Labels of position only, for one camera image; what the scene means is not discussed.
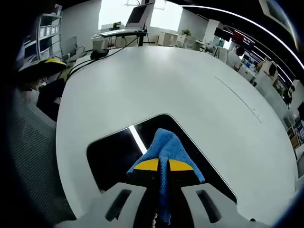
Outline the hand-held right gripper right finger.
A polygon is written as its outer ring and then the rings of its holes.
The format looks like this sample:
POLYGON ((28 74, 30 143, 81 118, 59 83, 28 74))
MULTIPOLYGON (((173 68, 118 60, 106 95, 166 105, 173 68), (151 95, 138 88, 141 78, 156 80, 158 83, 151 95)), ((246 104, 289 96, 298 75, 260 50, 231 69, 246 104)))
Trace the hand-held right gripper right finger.
POLYGON ((230 198, 208 183, 200 183, 194 169, 169 160, 169 203, 173 228, 267 228, 240 215, 230 198))

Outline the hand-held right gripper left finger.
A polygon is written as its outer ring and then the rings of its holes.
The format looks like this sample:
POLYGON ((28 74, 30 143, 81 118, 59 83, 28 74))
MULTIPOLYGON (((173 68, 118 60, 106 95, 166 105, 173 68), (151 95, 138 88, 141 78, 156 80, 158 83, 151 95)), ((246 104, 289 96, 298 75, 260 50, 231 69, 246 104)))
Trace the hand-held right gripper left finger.
POLYGON ((88 212, 57 228, 154 228, 156 227, 159 160, 143 161, 119 182, 95 199, 88 212))

